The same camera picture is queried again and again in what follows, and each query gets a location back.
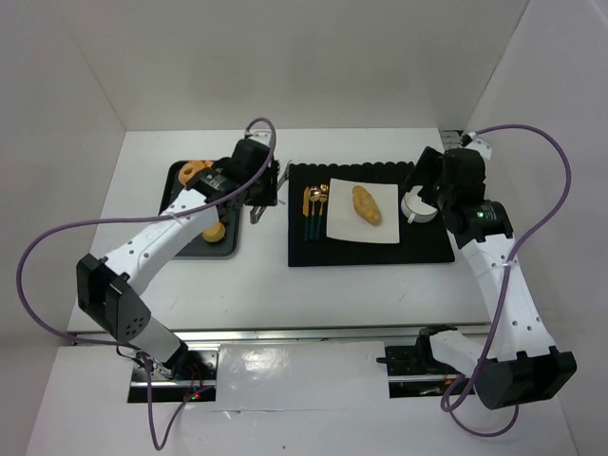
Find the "steel tongs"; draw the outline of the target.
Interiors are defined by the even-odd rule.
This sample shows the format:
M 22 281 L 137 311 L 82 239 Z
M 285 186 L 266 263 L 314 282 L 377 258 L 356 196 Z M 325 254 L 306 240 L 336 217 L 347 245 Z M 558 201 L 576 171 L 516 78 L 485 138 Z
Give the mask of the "steel tongs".
M 281 165 L 279 161 L 273 160 L 254 184 L 253 198 L 249 200 L 252 207 L 249 213 L 251 224 L 259 223 L 267 207 L 278 204 L 278 191 L 289 178 L 291 164 L 291 161 L 287 161 Z

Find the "long bread roll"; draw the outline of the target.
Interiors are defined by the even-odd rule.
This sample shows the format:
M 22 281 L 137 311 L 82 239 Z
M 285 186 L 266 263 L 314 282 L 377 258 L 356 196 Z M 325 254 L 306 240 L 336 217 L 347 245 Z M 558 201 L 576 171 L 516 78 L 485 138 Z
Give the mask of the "long bread roll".
M 379 226 L 382 222 L 381 211 L 373 196 L 360 185 L 351 190 L 352 205 L 356 214 L 372 226 Z

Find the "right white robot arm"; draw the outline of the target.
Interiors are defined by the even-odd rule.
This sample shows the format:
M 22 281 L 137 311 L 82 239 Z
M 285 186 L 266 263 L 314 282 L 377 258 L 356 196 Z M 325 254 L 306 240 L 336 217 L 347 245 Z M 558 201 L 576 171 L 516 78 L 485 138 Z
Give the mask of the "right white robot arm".
M 426 147 L 406 178 L 422 201 L 439 211 L 476 276 L 492 319 L 485 345 L 456 327 L 419 332 L 424 364 L 445 364 L 472 383 L 482 404 L 502 409 L 553 398 L 577 370 L 575 356 L 561 351 L 545 328 L 517 257 L 504 207 L 485 197 L 485 161 L 472 149 L 441 153 Z

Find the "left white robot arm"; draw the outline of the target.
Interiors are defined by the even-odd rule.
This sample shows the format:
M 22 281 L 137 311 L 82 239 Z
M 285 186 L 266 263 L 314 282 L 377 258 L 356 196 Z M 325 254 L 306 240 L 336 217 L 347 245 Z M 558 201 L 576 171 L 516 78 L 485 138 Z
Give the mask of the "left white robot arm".
M 141 296 L 169 260 L 228 211 L 275 205 L 277 174 L 277 161 L 263 159 L 187 162 L 180 170 L 181 190 L 159 220 L 105 256 L 80 259 L 80 309 L 116 342 L 144 352 L 169 376 L 178 375 L 191 361 L 187 345 L 153 317 Z

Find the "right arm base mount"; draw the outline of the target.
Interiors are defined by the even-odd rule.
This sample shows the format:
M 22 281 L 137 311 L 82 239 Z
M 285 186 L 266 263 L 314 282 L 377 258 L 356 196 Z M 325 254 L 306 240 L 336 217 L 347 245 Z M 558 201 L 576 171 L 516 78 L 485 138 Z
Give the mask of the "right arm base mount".
M 441 396 L 456 380 L 459 372 L 431 356 L 430 337 L 448 330 L 456 327 L 425 327 L 413 345 L 385 347 L 385 354 L 376 362 L 386 367 L 391 399 Z

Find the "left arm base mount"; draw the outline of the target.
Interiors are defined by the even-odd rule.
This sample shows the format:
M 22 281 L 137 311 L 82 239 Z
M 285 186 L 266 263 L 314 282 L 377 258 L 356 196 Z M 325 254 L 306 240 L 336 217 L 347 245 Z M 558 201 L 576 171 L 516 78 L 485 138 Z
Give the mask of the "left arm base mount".
M 147 374 L 141 352 L 116 349 L 117 354 L 131 363 L 127 394 L 129 404 L 147 402 Z M 217 397 L 219 344 L 189 346 L 185 364 L 174 373 L 152 362 L 150 373 L 152 402 L 169 404 L 187 399 L 191 403 L 211 403 Z

